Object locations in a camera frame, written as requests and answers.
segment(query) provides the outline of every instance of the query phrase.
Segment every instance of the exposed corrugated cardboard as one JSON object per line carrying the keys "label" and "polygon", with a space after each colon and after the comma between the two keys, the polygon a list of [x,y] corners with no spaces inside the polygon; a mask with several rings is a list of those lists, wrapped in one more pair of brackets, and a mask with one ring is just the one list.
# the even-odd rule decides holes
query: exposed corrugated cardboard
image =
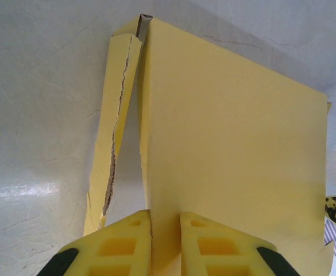
{"label": "exposed corrugated cardboard", "polygon": [[141,44],[132,34],[120,34],[110,39],[84,235],[105,224]]}
{"label": "exposed corrugated cardboard", "polygon": [[155,18],[142,60],[154,274],[179,275],[179,212],[191,211],[328,275],[327,97]]}

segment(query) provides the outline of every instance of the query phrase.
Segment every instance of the wrinkled white surface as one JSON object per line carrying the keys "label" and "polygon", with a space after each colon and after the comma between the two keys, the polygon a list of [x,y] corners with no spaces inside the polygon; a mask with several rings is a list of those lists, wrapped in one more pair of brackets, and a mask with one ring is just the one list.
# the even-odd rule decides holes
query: wrinkled white surface
{"label": "wrinkled white surface", "polygon": [[[0,275],[82,235],[109,37],[141,12],[328,94],[336,194],[336,0],[0,0]],[[123,142],[114,221],[143,206]]]}

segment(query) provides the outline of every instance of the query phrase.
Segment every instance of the yellow cardboard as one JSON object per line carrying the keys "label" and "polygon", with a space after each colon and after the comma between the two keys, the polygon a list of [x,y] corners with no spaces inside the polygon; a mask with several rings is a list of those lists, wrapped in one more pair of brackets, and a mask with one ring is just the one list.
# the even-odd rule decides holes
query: yellow cardboard
{"label": "yellow cardboard", "polygon": [[327,97],[156,18],[141,60],[154,275],[180,273],[182,211],[275,244],[300,275],[328,275]]}
{"label": "yellow cardboard", "polygon": [[110,39],[84,235],[105,225],[140,49],[140,40],[132,34],[120,34]]}

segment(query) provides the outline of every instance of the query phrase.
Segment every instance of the cardboard fold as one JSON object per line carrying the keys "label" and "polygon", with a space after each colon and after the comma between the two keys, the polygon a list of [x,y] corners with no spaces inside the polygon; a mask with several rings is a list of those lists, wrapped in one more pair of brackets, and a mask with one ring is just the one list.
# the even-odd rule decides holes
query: cardboard fold
{"label": "cardboard fold", "polygon": [[[142,18],[111,40],[85,233],[98,228],[102,208],[105,222],[138,65],[153,274],[180,275],[179,213],[190,211],[275,244],[301,275],[328,275],[327,97],[156,18],[146,17],[147,24]],[[141,51],[136,35],[146,38]]]}

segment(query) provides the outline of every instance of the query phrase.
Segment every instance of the rectangular cutout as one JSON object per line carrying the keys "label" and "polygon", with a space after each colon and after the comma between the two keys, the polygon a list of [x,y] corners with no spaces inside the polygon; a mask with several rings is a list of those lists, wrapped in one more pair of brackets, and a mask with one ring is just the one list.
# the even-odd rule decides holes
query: rectangular cutout
{"label": "rectangular cutout", "polygon": [[201,255],[239,255],[235,244],[222,237],[199,237],[197,240]]}
{"label": "rectangular cutout", "polygon": [[94,266],[88,271],[88,276],[128,276],[131,266]]}
{"label": "rectangular cutout", "polygon": [[114,237],[102,243],[98,252],[99,256],[133,255],[136,247],[136,239],[133,237]]}
{"label": "rectangular cutout", "polygon": [[205,226],[207,226],[206,223],[204,223],[203,221],[200,221],[200,220],[192,220],[191,225],[193,227],[205,227]]}

